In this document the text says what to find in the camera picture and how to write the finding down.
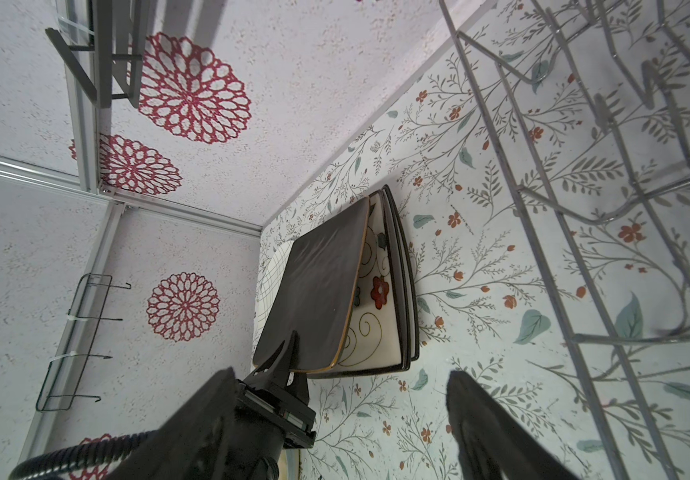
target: black cable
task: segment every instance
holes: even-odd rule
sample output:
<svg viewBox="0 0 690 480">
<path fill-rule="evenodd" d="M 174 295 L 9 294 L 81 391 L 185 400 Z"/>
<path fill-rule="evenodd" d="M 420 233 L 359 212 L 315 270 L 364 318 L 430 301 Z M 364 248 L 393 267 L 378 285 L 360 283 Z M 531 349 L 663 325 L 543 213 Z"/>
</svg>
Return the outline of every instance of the black cable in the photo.
<svg viewBox="0 0 690 480">
<path fill-rule="evenodd" d="M 155 430 L 75 445 L 29 458 L 14 467 L 9 480 L 51 480 L 74 470 L 106 465 L 128 457 Z"/>
</svg>

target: gray metal wire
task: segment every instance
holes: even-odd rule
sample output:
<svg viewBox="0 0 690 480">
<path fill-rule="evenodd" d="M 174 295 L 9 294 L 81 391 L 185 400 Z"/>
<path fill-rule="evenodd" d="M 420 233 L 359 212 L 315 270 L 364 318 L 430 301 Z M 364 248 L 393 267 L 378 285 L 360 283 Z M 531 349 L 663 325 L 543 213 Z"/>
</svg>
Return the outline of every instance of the gray metal wire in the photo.
<svg viewBox="0 0 690 480">
<path fill-rule="evenodd" d="M 588 409 L 590 410 L 590 413 L 594 421 L 596 422 L 596 427 L 599 430 L 600 439 L 602 441 L 604 449 L 606 450 L 606 455 L 609 459 L 609 464 L 612 468 L 612 472 L 614 473 L 615 478 L 617 478 L 618 480 L 629 478 L 628 472 L 626 471 L 626 467 L 622 461 L 622 456 L 620 455 L 619 448 L 616 445 L 615 437 L 613 436 L 612 431 L 609 428 L 609 423 L 606 420 L 606 414 L 604 413 L 604 410 L 600 403 L 585 358 L 583 357 L 582 352 L 580 351 L 580 343 L 612 346 L 612 348 L 614 349 L 614 353 L 617 355 L 619 359 L 620 366 L 622 367 L 622 370 L 625 373 L 626 381 L 628 382 L 628 386 L 630 387 L 633 397 L 636 400 L 636 405 L 638 406 L 639 412 L 641 413 L 644 423 L 646 424 L 647 430 L 649 431 L 649 435 L 652 437 L 652 444 L 655 450 L 657 451 L 657 459 L 660 461 L 667 478 L 669 480 L 676 480 L 678 478 L 676 466 L 674 466 L 673 461 L 671 460 L 668 448 L 665 444 L 665 441 L 663 440 L 662 434 L 660 433 L 655 419 L 652 415 L 652 412 L 648 407 L 646 397 L 638 382 L 636 372 L 633 370 L 632 364 L 628 359 L 628 355 L 626 353 L 624 346 L 658 345 L 678 342 L 690 342 L 690 334 L 685 334 L 687 330 L 690 330 L 690 326 L 681 326 L 679 329 L 672 331 L 671 335 L 659 338 L 626 339 L 618 336 L 617 331 L 614 327 L 614 323 L 612 322 L 612 318 L 609 316 L 609 311 L 606 309 L 606 304 L 601 298 L 599 289 L 596 286 L 596 282 L 593 280 L 592 274 L 590 273 L 588 266 L 586 265 L 586 262 L 582 257 L 580 248 L 574 241 L 572 232 L 569 228 L 569 225 L 566 222 L 565 216 L 570 216 L 571 218 L 574 218 L 589 225 L 600 225 L 608 223 L 609 221 L 614 220 L 616 218 L 619 218 L 619 216 L 626 214 L 628 211 L 630 211 L 637 205 L 642 205 L 646 210 L 647 215 L 652 219 L 655 228 L 657 229 L 663 242 L 666 244 L 668 251 L 672 255 L 674 264 L 676 264 L 677 268 L 679 268 L 679 270 L 681 271 L 682 275 L 684 276 L 684 280 L 690 289 L 689 268 L 686 265 L 685 260 L 678 252 L 677 246 L 674 244 L 673 240 L 668 235 L 668 232 L 665 226 L 662 224 L 662 221 L 658 217 L 657 212 L 655 212 L 655 209 L 650 204 L 650 200 L 652 198 L 669 192 L 677 191 L 686 187 L 690 187 L 690 178 L 672 182 L 670 184 L 667 184 L 663 187 L 659 187 L 649 192 L 645 192 L 642 189 L 642 186 L 638 183 L 638 180 L 636 179 L 635 173 L 633 171 L 632 162 L 630 160 L 626 148 L 625 140 L 622 137 L 622 133 L 619 130 L 616 120 L 612 115 L 611 111 L 609 110 L 609 107 L 606 104 L 606 100 L 603 98 L 602 95 L 597 94 L 593 98 L 591 98 L 590 92 L 587 90 L 585 84 L 582 82 L 582 77 L 574 62 L 572 53 L 570 52 L 569 41 L 572 38 L 576 38 L 577 35 L 587 30 L 587 28 L 589 28 L 590 25 L 595 24 L 600 19 L 601 27 L 604 31 L 607 46 L 612 56 L 612 60 L 618 65 L 620 71 L 625 76 L 628 84 L 630 84 L 631 88 L 636 92 L 638 97 L 641 99 L 642 103 L 644 103 L 644 105 L 648 108 L 654 108 L 656 89 L 662 93 L 662 96 L 666 101 L 668 113 L 671 116 L 671 122 L 673 124 L 674 129 L 676 130 L 676 136 L 678 138 L 679 146 L 682 149 L 682 152 L 684 153 L 686 164 L 689 167 L 690 148 L 688 145 L 686 131 L 683 126 L 681 114 L 678 110 L 676 100 L 673 97 L 670 88 L 667 86 L 667 83 L 662 79 L 662 77 L 660 77 L 655 66 L 649 61 L 644 62 L 642 64 L 642 77 L 644 82 L 644 86 L 642 87 L 633 78 L 632 74 L 625 66 L 625 64 L 622 62 L 622 60 L 619 58 L 616 52 L 614 42 L 612 41 L 612 34 L 607 14 L 617 5 L 619 5 L 619 2 L 615 5 L 612 5 L 610 8 L 603 8 L 601 0 L 596 0 L 596 10 L 599 11 L 598 17 L 596 17 L 596 14 L 594 13 L 592 0 L 586 0 L 586 2 L 587 6 L 583 7 L 580 4 L 580 0 L 572 0 L 572 3 L 574 3 L 574 6 L 580 11 L 581 15 L 586 19 L 587 23 L 581 29 L 580 32 L 575 33 L 570 38 L 566 38 L 561 31 L 561 26 L 559 26 L 550 8 L 543 9 L 537 2 L 537 0 L 532 0 L 532 3 L 535 6 L 535 10 L 545 20 L 546 24 L 550 28 L 553 38 L 559 45 L 559 49 L 556 50 L 556 52 L 554 52 L 551 56 L 550 67 L 548 69 L 548 72 L 546 73 L 546 75 L 542 76 L 539 81 L 542 81 L 542 79 L 544 79 L 548 74 L 550 74 L 550 72 L 553 69 L 558 53 L 562 52 L 566 57 L 567 63 L 569 64 L 572 73 L 574 74 L 575 80 L 580 86 L 583 96 L 586 98 L 591 112 L 596 118 L 597 125 L 604 132 L 611 131 L 612 137 L 615 140 L 616 146 L 622 158 L 622 163 L 626 169 L 628 183 L 631 185 L 634 191 L 634 196 L 630 198 L 619 209 L 611 212 L 610 214 L 602 215 L 594 220 L 577 214 L 573 210 L 561 206 L 558 203 L 558 200 L 556 199 L 556 194 L 552 189 L 550 183 L 550 178 L 548 177 L 545 168 L 543 168 L 542 166 L 540 156 L 537 153 L 533 140 L 527 134 L 528 129 L 526 127 L 526 122 L 524 121 L 523 115 L 519 110 L 517 101 L 515 99 L 515 95 L 513 94 L 513 89 L 511 88 L 510 82 L 508 82 L 507 74 L 504 72 L 504 69 L 510 72 L 511 74 L 514 74 L 521 82 L 533 84 L 535 83 L 535 81 L 526 78 L 523 74 L 521 74 L 520 72 L 516 71 L 513 67 L 508 65 L 508 63 L 504 59 L 486 50 L 482 45 L 475 42 L 469 35 L 463 32 L 459 32 L 456 29 L 451 16 L 449 15 L 449 10 L 446 7 L 445 1 L 439 0 L 439 5 L 441 7 L 443 16 L 446 20 L 446 24 L 449 27 L 449 33 L 451 33 L 452 35 L 453 43 L 460 57 L 463 69 L 465 70 L 465 74 L 467 75 L 471 90 L 473 91 L 473 96 L 475 97 L 475 100 L 479 106 L 481 118 L 484 122 L 487 134 L 489 135 L 489 141 L 491 142 L 494 148 L 495 155 L 497 157 L 500 169 L 502 170 L 502 174 L 505 179 L 505 183 L 507 184 L 508 189 L 511 193 L 511 197 L 513 198 L 515 210 L 521 220 L 524 232 L 526 234 L 526 238 L 530 243 L 532 253 L 535 256 L 538 270 L 540 271 L 543 283 L 545 284 L 546 293 L 550 298 L 553 310 L 556 313 L 556 319 L 559 323 L 564 339 L 566 340 L 567 349 L 570 353 L 572 362 L 575 365 L 577 379 L 579 380 L 582 392 L 585 395 Z M 666 15 L 664 6 L 662 4 L 662 0 L 657 1 L 657 7 L 658 18 L 660 19 L 659 27 L 666 31 L 667 35 L 671 38 L 671 40 L 674 40 L 674 38 L 676 38 L 676 34 L 673 34 L 666 24 Z M 483 98 L 478 82 L 475 80 L 473 69 L 471 68 L 470 62 L 465 55 L 465 48 L 461 40 L 465 41 L 467 44 L 470 44 L 480 52 L 484 53 L 487 57 L 494 60 L 495 68 L 499 74 L 500 80 L 503 84 L 508 100 L 513 106 L 513 111 L 515 112 L 515 117 L 522 131 L 524 141 L 526 142 L 526 146 L 530 152 L 535 168 L 537 169 L 538 175 L 542 180 L 542 187 L 545 189 L 546 192 L 545 196 L 543 196 L 542 194 L 538 194 L 533 189 L 527 188 L 523 185 L 518 185 L 516 183 L 515 177 L 513 176 L 513 171 L 510 168 L 508 159 L 505 156 L 505 151 L 497 134 L 497 129 L 494 125 L 489 109 L 485 104 L 485 100 Z M 678 42 L 674 41 L 674 43 L 677 44 L 679 51 L 683 53 L 687 60 L 690 62 L 690 50 L 686 48 L 686 46 L 681 42 L 680 39 L 678 40 Z M 591 298 L 593 299 L 596 310 L 598 311 L 602 323 L 606 328 L 608 334 L 607 336 L 575 334 L 573 332 L 572 324 L 567 315 L 563 302 L 560 298 L 560 292 L 556 285 L 556 282 L 553 280 L 550 265 L 548 264 L 546 256 L 542 250 L 540 238 L 538 237 L 538 234 L 532 223 L 529 210 L 527 209 L 526 204 L 524 203 L 522 194 L 535 198 L 547 206 L 551 206 L 551 208 L 553 208 L 553 210 L 555 211 L 556 219 L 559 222 L 559 226 L 561 227 L 562 233 L 564 234 L 566 243 L 569 245 L 570 251 L 574 256 L 580 274 L 582 275 L 582 279 L 585 281 L 586 287 L 591 295 Z"/>
</svg>

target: red doily pattern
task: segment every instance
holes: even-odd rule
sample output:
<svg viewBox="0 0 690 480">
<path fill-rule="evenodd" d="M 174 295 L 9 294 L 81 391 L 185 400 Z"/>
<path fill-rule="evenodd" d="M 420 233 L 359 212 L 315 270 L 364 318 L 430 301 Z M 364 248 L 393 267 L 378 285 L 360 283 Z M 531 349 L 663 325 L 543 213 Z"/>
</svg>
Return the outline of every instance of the red doily pattern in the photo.
<svg viewBox="0 0 690 480">
<path fill-rule="evenodd" d="M 198 274 L 162 280 L 148 299 L 148 323 L 167 340 L 190 341 L 208 331 L 220 312 L 217 289 Z"/>
<path fill-rule="evenodd" d="M 251 101 L 229 64 L 187 37 L 148 37 L 140 107 L 159 127 L 206 144 L 226 142 L 247 127 Z"/>
<path fill-rule="evenodd" d="M 75 159 L 75 142 L 70 151 Z M 168 194 L 182 185 L 180 171 L 171 160 L 120 135 L 100 134 L 100 175 L 111 187 L 138 194 Z"/>
<path fill-rule="evenodd" d="M 94 442 L 101 442 L 102 440 L 110 440 L 111 437 L 109 433 L 104 434 L 100 438 L 84 438 L 81 440 L 81 445 L 84 445 L 85 443 L 94 443 Z M 68 475 L 70 476 L 71 480 L 103 480 L 105 476 L 108 475 L 108 468 L 110 467 L 110 464 L 105 464 L 101 466 L 95 466 L 92 468 L 85 468 L 83 472 L 74 474 L 74 473 L 69 473 Z"/>
</svg>

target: floral tablecloth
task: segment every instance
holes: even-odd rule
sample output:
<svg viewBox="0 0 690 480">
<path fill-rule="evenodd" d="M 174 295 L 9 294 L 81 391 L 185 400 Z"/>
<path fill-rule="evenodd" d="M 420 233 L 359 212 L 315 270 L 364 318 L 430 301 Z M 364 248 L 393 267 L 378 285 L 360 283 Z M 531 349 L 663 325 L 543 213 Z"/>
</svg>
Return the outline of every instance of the floral tablecloth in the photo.
<svg viewBox="0 0 690 480">
<path fill-rule="evenodd" d="M 570 34 L 584 19 L 560 2 Z M 667 2 L 690 46 L 690 0 Z M 651 59 L 676 92 L 690 142 L 690 65 L 658 32 L 654 5 L 623 2 L 612 13 L 616 47 L 639 78 Z M 501 1 L 469 34 L 527 75 L 544 72 L 556 48 L 533 5 Z M 591 94 L 616 111 L 639 181 L 648 189 L 689 176 L 664 102 L 648 110 L 612 63 L 598 28 L 571 43 Z M 493 63 L 469 58 L 515 176 L 544 191 Z M 559 200 L 586 216 L 632 195 L 611 135 L 595 126 L 560 54 L 543 82 L 509 80 Z M 446 53 L 263 231 L 261 271 L 273 251 L 388 184 L 396 197 L 417 287 L 422 350 L 398 375 L 311 381 L 316 445 L 303 478 L 459 478 L 445 408 L 450 370 L 470 373 L 553 455 L 583 478 L 610 478 L 609 463 L 575 377 L 534 257 L 514 215 L 479 109 L 456 53 Z M 577 332 L 606 334 L 550 209 L 531 216 Z M 655 200 L 690 267 L 690 187 Z M 616 329 L 662 334 L 690 323 L 690 293 L 642 207 L 605 226 L 570 220 Z M 261 328 L 256 328 L 254 342 Z M 690 344 L 629 347 L 649 408 L 672 459 L 690 478 Z M 596 389 L 632 478 L 664 478 L 640 412 L 609 346 L 583 346 Z"/>
</svg>

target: black wire rack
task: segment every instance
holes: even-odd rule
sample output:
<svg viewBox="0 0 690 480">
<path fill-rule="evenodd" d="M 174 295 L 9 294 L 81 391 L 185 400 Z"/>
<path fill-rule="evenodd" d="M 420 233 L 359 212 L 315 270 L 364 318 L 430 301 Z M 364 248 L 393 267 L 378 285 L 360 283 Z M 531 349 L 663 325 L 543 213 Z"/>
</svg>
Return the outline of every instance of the black wire rack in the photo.
<svg viewBox="0 0 690 480">
<path fill-rule="evenodd" d="M 612 220 L 618 219 L 620 216 L 630 211 L 634 206 L 643 206 L 647 215 L 652 219 L 652 223 L 654 224 L 659 236 L 662 238 L 663 243 L 666 245 L 668 252 L 672 257 L 673 263 L 681 271 L 681 274 L 683 274 L 685 282 L 690 289 L 690 269 L 688 268 L 683 256 L 679 253 L 678 246 L 676 245 L 674 239 L 668 234 L 666 227 L 663 225 L 662 220 L 657 215 L 657 212 L 650 201 L 660 195 L 690 187 L 690 178 L 678 180 L 654 190 L 644 190 L 634 173 L 631 157 L 628 153 L 628 149 L 626 148 L 626 142 L 620 133 L 618 124 L 616 123 L 615 115 L 610 111 L 609 105 L 606 103 L 606 99 L 602 95 L 590 95 L 586 85 L 582 82 L 582 77 L 580 72 L 578 72 L 575 60 L 572 57 L 570 42 L 584 32 L 587 32 L 591 27 L 600 27 L 603 30 L 606 39 L 606 46 L 609 50 L 609 54 L 612 57 L 612 61 L 616 64 L 623 77 L 625 77 L 631 89 L 636 92 L 636 95 L 642 101 L 642 103 L 647 108 L 653 109 L 656 95 L 661 95 L 664 98 L 666 102 L 666 109 L 670 117 L 670 122 L 672 123 L 672 126 L 676 132 L 678 145 L 683 153 L 684 159 L 686 160 L 686 165 L 689 167 L 689 169 L 690 147 L 684 128 L 682 115 L 678 108 L 678 104 L 676 103 L 676 98 L 674 97 L 673 92 L 666 83 L 665 79 L 663 79 L 658 73 L 655 65 L 649 60 L 642 63 L 641 71 L 643 84 L 639 84 L 634 79 L 633 75 L 628 70 L 627 66 L 621 60 L 616 51 L 609 22 L 609 13 L 615 8 L 618 8 L 619 5 L 624 3 L 624 1 L 618 0 L 614 3 L 607 2 L 606 5 L 602 3 L 601 0 L 586 0 L 586 5 L 581 5 L 579 0 L 573 0 L 571 3 L 572 7 L 576 8 L 581 13 L 586 23 L 574 34 L 567 37 L 562 32 L 562 28 L 556 21 L 556 17 L 551 9 L 543 8 L 537 0 L 532 0 L 532 4 L 534 5 L 537 14 L 542 17 L 542 20 L 548 26 L 553 39 L 558 44 L 558 48 L 552 53 L 547 72 L 535 78 L 528 78 L 523 73 L 513 68 L 513 66 L 509 65 L 505 59 L 491 52 L 465 32 L 459 31 L 455 27 L 453 20 L 449 15 L 449 10 L 446 7 L 445 1 L 439 0 L 441 11 L 446 19 L 446 24 L 449 27 L 449 32 L 452 34 L 455 49 L 462 62 L 468 82 L 473 91 L 475 101 L 478 104 L 486 133 L 489 135 L 489 139 L 491 140 L 494 148 L 499 166 L 503 172 L 505 182 L 508 185 L 511 197 L 513 197 L 516 213 L 521 220 L 523 229 L 526 233 L 526 238 L 530 243 L 532 253 L 536 259 L 536 263 L 540 270 L 540 275 L 542 276 L 542 280 L 545 284 L 546 292 L 550 298 L 553 310 L 556 312 L 556 317 L 566 341 L 567 349 L 576 368 L 577 378 L 580 381 L 582 392 L 587 399 L 590 413 L 594 419 L 594 422 L 596 423 L 596 427 L 599 430 L 600 439 L 604 449 L 606 450 L 606 455 L 609 459 L 612 472 L 615 475 L 615 478 L 618 480 L 626 480 L 630 478 L 628 472 L 626 471 L 626 466 L 622 461 L 620 449 L 617 446 L 615 437 L 612 434 L 612 430 L 610 429 L 609 423 L 603 411 L 599 395 L 596 391 L 596 387 L 586 363 L 586 359 L 580 350 L 580 344 L 609 345 L 613 347 L 614 354 L 617 355 L 617 358 L 619 359 L 622 370 L 625 373 L 628 386 L 630 387 L 633 397 L 636 400 L 638 410 L 640 411 L 647 430 L 652 437 L 652 444 L 657 452 L 658 460 L 662 464 L 662 468 L 665 471 L 667 478 L 675 480 L 678 478 L 678 470 L 671 460 L 668 448 L 663 441 L 662 434 L 657 427 L 650 408 L 648 407 L 644 392 L 642 391 L 642 388 L 638 382 L 636 372 L 633 370 L 631 360 L 628 358 L 628 354 L 626 353 L 624 346 L 690 342 L 690 325 L 680 326 L 679 328 L 668 332 L 664 336 L 655 338 L 630 339 L 620 337 L 616 332 L 612 318 L 609 316 L 609 311 L 607 310 L 606 304 L 602 299 L 599 288 L 596 285 L 596 282 L 594 281 L 593 276 L 582 257 L 580 248 L 572 236 L 572 232 L 567 224 L 566 217 L 569 216 L 574 220 L 578 220 L 588 225 L 603 225 Z M 674 33 L 670 26 L 668 26 L 664 0 L 656 0 L 656 8 L 658 17 L 656 25 L 657 29 L 663 31 L 668 36 L 669 40 L 676 46 L 679 53 L 683 55 L 683 57 L 686 58 L 687 62 L 690 64 L 690 49 L 686 46 L 684 41 L 681 40 L 676 33 Z M 463 43 L 478 50 L 486 57 L 494 61 L 496 71 L 498 72 L 499 78 L 503 83 L 505 94 L 513 106 L 513 112 L 515 113 L 516 120 L 521 132 L 523 133 L 524 141 L 526 142 L 530 156 L 534 161 L 536 171 L 540 176 L 542 187 L 545 189 L 546 195 L 539 194 L 535 190 L 519 184 L 516 181 L 508 158 L 505 156 L 505 151 L 497 134 L 497 129 L 494 125 L 491 113 L 486 106 L 481 88 L 475 79 L 475 74 L 465 54 L 465 46 Z M 597 219 L 590 219 L 586 216 L 582 216 L 570 208 L 559 204 L 558 200 L 556 199 L 556 194 L 552 189 L 548 174 L 546 173 L 546 170 L 540 161 L 540 156 L 537 153 L 534 141 L 528 135 L 529 129 L 526 127 L 523 115 L 519 110 L 515 95 L 513 94 L 513 89 L 507 78 L 507 74 L 512 74 L 521 82 L 526 84 L 542 82 L 543 79 L 550 75 L 556 59 L 560 54 L 563 54 L 564 59 L 569 64 L 572 74 L 574 75 L 574 78 L 577 81 L 580 90 L 582 91 L 582 95 L 596 120 L 596 125 L 602 132 L 611 133 L 612 137 L 614 138 L 620 158 L 622 159 L 622 163 L 625 167 L 628 183 L 630 184 L 634 194 L 632 198 L 627 200 L 626 203 L 620 206 L 617 210 L 614 210 L 609 214 L 602 215 Z M 596 310 L 598 310 L 603 326 L 606 328 L 606 336 L 574 333 L 572 322 L 570 321 L 570 317 L 566 312 L 559 288 L 556 285 L 554 276 L 552 275 L 550 264 L 546 259 L 546 255 L 542 249 L 542 244 L 540 243 L 540 238 L 535 230 L 534 224 L 532 223 L 532 219 L 530 218 L 530 212 L 527 209 L 524 196 L 538 200 L 545 206 L 550 206 L 555 211 L 556 219 L 558 220 L 561 231 L 566 238 L 566 243 L 569 245 L 575 262 L 579 267 L 582 279 L 585 281 L 585 284 L 588 287 L 588 292 L 590 293 L 593 303 L 595 304 Z"/>
<path fill-rule="evenodd" d="M 109 355 L 92 353 L 94 339 L 100 322 L 109 320 L 120 322 L 123 319 L 103 316 L 105 303 L 108 300 L 108 292 L 111 288 L 129 290 L 131 285 L 114 285 L 111 275 L 84 274 L 78 281 L 78 286 L 73 295 L 73 301 L 68 310 L 70 328 L 65 331 L 67 341 L 60 353 L 49 360 L 46 377 L 41 384 L 35 409 L 39 412 L 55 412 L 68 410 L 73 406 L 76 397 L 93 398 L 99 402 L 102 398 L 96 395 L 78 394 L 81 378 L 86 370 L 86 364 L 90 357 L 103 360 L 111 359 Z M 90 340 L 83 344 L 78 340 L 81 329 L 92 329 Z M 77 376 L 72 376 L 71 371 L 79 370 Z"/>
</svg>

